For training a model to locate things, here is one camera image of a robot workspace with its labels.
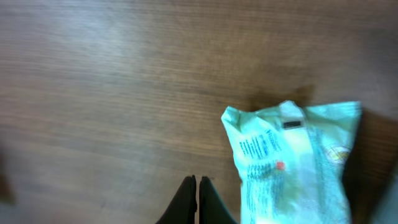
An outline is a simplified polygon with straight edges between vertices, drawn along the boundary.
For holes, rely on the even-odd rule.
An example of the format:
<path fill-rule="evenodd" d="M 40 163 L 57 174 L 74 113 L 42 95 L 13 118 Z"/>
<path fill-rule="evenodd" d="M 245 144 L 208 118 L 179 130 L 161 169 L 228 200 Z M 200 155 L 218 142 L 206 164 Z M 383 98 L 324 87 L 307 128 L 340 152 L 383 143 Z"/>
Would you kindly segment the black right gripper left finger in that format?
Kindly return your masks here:
<path fill-rule="evenodd" d="M 185 177 L 156 224 L 194 224 L 197 211 L 196 192 L 195 176 Z"/>

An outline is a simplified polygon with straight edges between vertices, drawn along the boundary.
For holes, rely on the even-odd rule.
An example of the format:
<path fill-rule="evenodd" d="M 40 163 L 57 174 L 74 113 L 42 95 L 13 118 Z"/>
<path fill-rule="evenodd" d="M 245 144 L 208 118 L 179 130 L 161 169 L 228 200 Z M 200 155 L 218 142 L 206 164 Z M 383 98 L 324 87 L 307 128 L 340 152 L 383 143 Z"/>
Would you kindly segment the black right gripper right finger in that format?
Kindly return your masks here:
<path fill-rule="evenodd" d="M 237 224 L 206 176 L 200 181 L 199 201 L 199 224 Z"/>

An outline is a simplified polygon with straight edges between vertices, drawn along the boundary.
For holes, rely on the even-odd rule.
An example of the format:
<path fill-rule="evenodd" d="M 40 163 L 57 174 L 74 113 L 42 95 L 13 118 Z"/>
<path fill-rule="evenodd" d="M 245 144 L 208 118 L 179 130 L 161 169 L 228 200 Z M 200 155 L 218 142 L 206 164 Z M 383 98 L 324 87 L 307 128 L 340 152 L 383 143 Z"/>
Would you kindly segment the light green snack packet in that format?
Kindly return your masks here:
<path fill-rule="evenodd" d="M 241 179 L 242 223 L 351 223 L 342 184 L 361 105 L 293 101 L 221 116 Z"/>

